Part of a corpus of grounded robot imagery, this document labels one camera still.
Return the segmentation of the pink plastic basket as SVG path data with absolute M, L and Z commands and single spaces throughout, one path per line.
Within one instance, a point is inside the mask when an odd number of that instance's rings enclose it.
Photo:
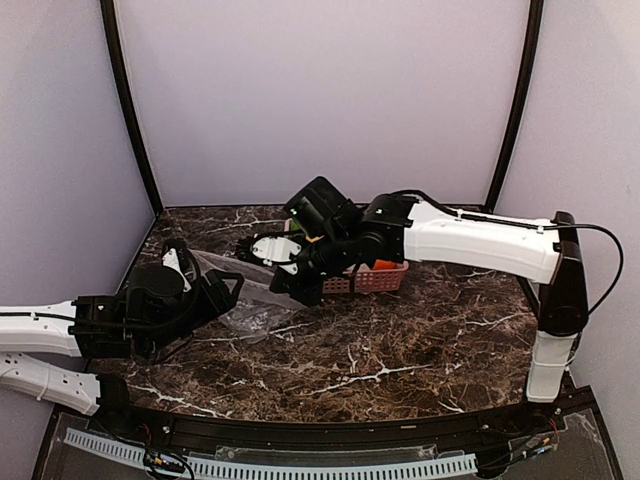
M 293 266 L 294 258 L 311 243 L 355 240 L 360 248 L 359 262 L 348 267 L 340 276 L 326 279 L 323 296 L 327 293 L 378 293 L 395 291 L 400 287 L 407 270 L 407 262 L 403 257 L 403 223 L 386 217 L 377 221 L 358 212 L 350 216 L 336 214 L 331 225 L 332 234 L 312 238 L 307 234 L 295 235 L 289 230 L 288 221 L 284 235 L 300 250 L 288 254 L 282 265 L 284 270 L 296 273 L 297 268 Z M 395 270 L 374 271 L 377 260 L 392 261 L 401 264 L 401 267 Z

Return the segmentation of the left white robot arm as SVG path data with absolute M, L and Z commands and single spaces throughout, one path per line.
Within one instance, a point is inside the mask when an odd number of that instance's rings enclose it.
M 230 312 L 244 278 L 235 272 L 146 265 L 136 268 L 113 296 L 80 296 L 72 301 L 1 310 L 3 386 L 71 408 L 101 414 L 120 436 L 141 427 L 129 405 L 126 382 L 109 374 L 70 371 L 35 359 L 37 353 L 69 358 L 164 359 L 164 349 Z

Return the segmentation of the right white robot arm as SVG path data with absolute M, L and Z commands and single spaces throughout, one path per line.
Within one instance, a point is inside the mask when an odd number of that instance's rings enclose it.
M 415 193 L 382 194 L 359 209 L 347 199 L 304 191 L 287 205 L 303 235 L 259 240 L 253 251 L 278 267 L 273 291 L 311 306 L 325 279 L 359 264 L 436 261 L 522 277 L 539 285 L 538 327 L 526 399 L 510 413 L 521 434 L 549 416 L 574 340 L 588 321 L 584 267 L 572 216 L 509 220 L 438 207 Z

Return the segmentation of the clear zip top bag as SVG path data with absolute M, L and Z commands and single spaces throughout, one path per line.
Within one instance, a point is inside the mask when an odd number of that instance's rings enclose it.
M 243 276 L 244 285 L 236 306 L 222 315 L 219 321 L 236 337 L 248 343 L 264 340 L 272 330 L 305 308 L 288 295 L 269 290 L 274 274 L 266 268 L 201 250 L 193 250 L 193 254 L 202 273 L 220 270 Z

